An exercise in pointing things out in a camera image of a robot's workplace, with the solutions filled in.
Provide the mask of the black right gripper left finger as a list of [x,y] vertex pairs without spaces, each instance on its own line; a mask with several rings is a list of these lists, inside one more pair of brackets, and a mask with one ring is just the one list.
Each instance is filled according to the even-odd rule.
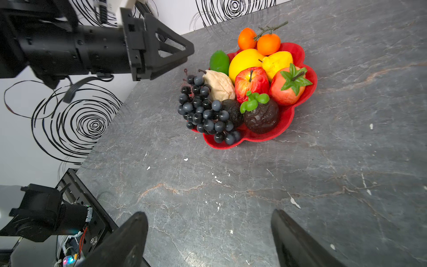
[[147,267],[143,258],[149,223],[144,212],[136,212],[113,232],[79,267]]

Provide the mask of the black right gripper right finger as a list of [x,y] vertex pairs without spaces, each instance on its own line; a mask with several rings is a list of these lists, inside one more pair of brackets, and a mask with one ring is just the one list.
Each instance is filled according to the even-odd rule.
[[283,210],[274,210],[271,230],[282,267],[345,267]]

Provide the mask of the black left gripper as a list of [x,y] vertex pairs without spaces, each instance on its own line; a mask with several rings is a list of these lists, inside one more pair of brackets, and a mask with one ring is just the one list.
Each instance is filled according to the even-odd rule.
[[[132,11],[121,9],[122,25],[86,26],[69,1],[1,2],[1,77],[11,79],[30,67],[40,80],[72,75],[111,79],[142,66],[143,36]],[[144,14],[146,51],[189,57],[192,42],[153,15]]]

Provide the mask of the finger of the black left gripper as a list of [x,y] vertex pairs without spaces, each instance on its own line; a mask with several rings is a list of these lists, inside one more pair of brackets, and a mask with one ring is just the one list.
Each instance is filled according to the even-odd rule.
[[181,51],[161,57],[158,51],[146,51],[141,55],[142,66],[136,69],[136,80],[154,80],[184,64],[193,54],[194,51]]

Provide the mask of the green fake pepper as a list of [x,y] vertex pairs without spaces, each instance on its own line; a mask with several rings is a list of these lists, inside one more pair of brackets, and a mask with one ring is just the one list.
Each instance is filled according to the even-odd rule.
[[214,52],[210,58],[210,70],[229,75],[230,58],[222,50]]

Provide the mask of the dark fake grape bunch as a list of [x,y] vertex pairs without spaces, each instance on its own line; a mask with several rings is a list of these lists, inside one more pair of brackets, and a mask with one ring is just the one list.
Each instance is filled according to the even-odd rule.
[[241,139],[238,128],[229,120],[229,113],[222,108],[222,101],[209,98],[210,86],[205,83],[203,73],[186,77],[180,88],[178,113],[186,121],[186,127],[201,134],[214,136],[214,141],[229,146]]

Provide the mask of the orange fake tangerine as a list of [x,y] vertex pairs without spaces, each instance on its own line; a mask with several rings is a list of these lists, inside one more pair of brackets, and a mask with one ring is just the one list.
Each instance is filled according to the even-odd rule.
[[254,49],[257,45],[257,34],[251,28],[243,29],[238,37],[238,46],[241,50]]
[[265,34],[261,36],[257,43],[257,50],[264,56],[278,52],[281,46],[281,39],[276,34]]

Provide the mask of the yellow fake lemon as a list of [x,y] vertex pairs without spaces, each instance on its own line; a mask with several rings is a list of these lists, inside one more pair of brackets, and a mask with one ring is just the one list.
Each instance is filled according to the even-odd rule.
[[247,49],[239,52],[231,60],[229,65],[229,78],[232,83],[235,83],[237,75],[243,70],[252,67],[261,67],[264,57],[265,56],[256,49]]

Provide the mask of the red fake apple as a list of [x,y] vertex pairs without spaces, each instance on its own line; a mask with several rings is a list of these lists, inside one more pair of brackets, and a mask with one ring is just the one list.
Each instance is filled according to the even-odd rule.
[[248,91],[263,94],[268,93],[269,88],[269,79],[262,67],[251,67],[243,70],[235,79],[235,94],[239,103],[248,100]]

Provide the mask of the dark fake avocado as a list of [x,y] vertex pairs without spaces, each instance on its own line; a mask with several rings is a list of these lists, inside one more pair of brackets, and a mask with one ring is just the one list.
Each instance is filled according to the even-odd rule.
[[244,123],[243,114],[240,112],[240,103],[236,100],[223,100],[223,110],[229,113],[229,120],[235,127],[240,127]]

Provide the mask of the small yellow fake pear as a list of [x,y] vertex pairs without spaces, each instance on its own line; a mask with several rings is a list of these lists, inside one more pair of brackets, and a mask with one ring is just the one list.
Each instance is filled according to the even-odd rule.
[[292,54],[288,51],[273,53],[264,57],[261,61],[261,67],[266,72],[270,82],[280,70],[288,68],[291,63],[294,63]]

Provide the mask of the green fake mangosteen half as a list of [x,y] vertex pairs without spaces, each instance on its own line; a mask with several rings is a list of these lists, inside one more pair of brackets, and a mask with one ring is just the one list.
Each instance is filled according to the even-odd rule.
[[266,93],[246,93],[248,99],[240,105],[244,124],[255,134],[270,132],[279,122],[279,105]]

